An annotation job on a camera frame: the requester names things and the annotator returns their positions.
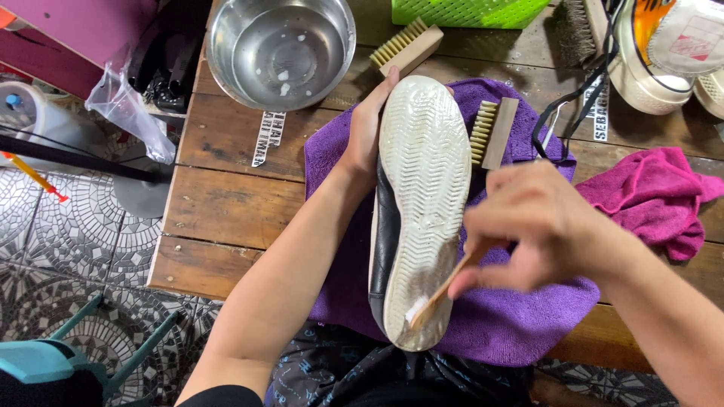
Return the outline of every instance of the shoe sole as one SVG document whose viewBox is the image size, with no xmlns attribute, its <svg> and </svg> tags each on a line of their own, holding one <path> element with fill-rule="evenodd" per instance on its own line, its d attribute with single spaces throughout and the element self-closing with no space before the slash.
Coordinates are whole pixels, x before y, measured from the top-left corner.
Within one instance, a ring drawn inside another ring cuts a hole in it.
<svg viewBox="0 0 724 407">
<path fill-rule="evenodd" d="M 442 339 L 453 302 L 415 332 L 409 321 L 455 268 L 471 177 L 465 122 L 446 87 L 423 76 L 395 86 L 382 116 L 379 157 L 401 220 L 384 328 L 395 346 L 424 351 Z"/>
<path fill-rule="evenodd" d="M 608 72 L 611 83 L 631 107 L 648 114 L 668 114 L 691 97 L 691 84 L 687 79 L 649 67 L 662 83 L 654 79 L 644 66 L 635 49 L 631 32 L 631 13 L 635 1 L 627 1 L 614 29 L 620 51 L 611 61 Z"/>
<path fill-rule="evenodd" d="M 724 119 L 724 89 L 719 78 L 724 79 L 724 71 L 698 77 L 694 81 L 694 95 L 707 112 Z"/>
</svg>

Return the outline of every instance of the black leather shoe upper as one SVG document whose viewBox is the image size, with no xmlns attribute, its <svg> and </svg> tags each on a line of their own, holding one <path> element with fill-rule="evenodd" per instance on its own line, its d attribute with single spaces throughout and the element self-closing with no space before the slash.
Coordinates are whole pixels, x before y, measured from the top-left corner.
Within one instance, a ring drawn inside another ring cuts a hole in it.
<svg viewBox="0 0 724 407">
<path fill-rule="evenodd" d="M 384 294 L 395 262 L 400 239 L 400 211 L 395 203 L 395 192 L 387 179 L 382 161 L 377 160 L 377 231 L 372 259 L 372 277 L 369 286 L 369 306 L 372 316 L 384 331 Z"/>
</svg>

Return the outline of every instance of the dark printed shorts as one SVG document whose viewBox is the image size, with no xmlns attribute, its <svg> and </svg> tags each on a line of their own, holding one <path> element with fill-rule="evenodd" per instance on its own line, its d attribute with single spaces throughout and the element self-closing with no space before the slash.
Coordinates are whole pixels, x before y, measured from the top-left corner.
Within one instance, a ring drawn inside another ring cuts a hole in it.
<svg viewBox="0 0 724 407">
<path fill-rule="evenodd" d="M 307 321 L 284 349 L 265 406 L 344 406 L 401 380 L 451 383 L 491 406 L 532 406 L 532 366 L 492 366 L 437 351 L 405 352 L 339 325 Z"/>
</svg>

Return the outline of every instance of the pink microfiber towel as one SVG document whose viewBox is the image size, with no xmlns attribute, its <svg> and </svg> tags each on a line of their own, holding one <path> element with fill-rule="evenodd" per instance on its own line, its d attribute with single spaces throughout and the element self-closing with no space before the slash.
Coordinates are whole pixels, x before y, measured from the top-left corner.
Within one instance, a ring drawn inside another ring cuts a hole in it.
<svg viewBox="0 0 724 407">
<path fill-rule="evenodd" d="M 531 134 L 538 115 L 511 87 L 483 79 L 464 80 L 450 86 L 455 90 L 455 100 L 468 131 L 472 129 L 481 100 L 499 102 L 503 96 L 519 99 L 502 163 L 535 158 Z M 304 145 L 307 198 L 319 187 L 347 147 L 353 109 L 334 118 Z M 546 132 L 544 127 L 539 139 Z M 558 138 L 551 138 L 546 152 L 551 159 L 561 158 L 563 145 Z M 559 171 L 570 181 L 576 161 L 570 155 L 566 158 Z M 484 182 L 482 175 L 473 182 L 469 206 L 485 198 L 481 182 Z M 367 302 L 372 203 L 371 194 L 352 218 L 309 317 L 386 340 L 372 318 Z M 465 239 L 463 230 L 458 261 L 463 255 Z M 494 249 L 482 263 L 504 264 L 509 260 L 510 254 L 506 250 Z M 455 302 L 447 333 L 435 349 L 489 364 L 525 366 L 540 359 L 570 332 L 598 298 L 596 285 L 584 278 L 550 285 L 529 294 L 513 290 L 472 290 Z"/>
<path fill-rule="evenodd" d="M 633 153 L 576 189 L 648 246 L 688 260 L 704 244 L 699 205 L 724 195 L 724 181 L 691 171 L 681 148 L 661 147 Z"/>
</svg>

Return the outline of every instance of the green plastic basket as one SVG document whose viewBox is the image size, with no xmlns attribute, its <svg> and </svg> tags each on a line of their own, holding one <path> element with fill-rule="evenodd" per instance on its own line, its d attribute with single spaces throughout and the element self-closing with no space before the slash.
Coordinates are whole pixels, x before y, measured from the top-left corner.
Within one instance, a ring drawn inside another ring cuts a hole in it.
<svg viewBox="0 0 724 407">
<path fill-rule="evenodd" d="M 392 0 L 392 24 L 417 16 L 427 25 L 463 28 L 525 28 L 550 0 Z"/>
</svg>

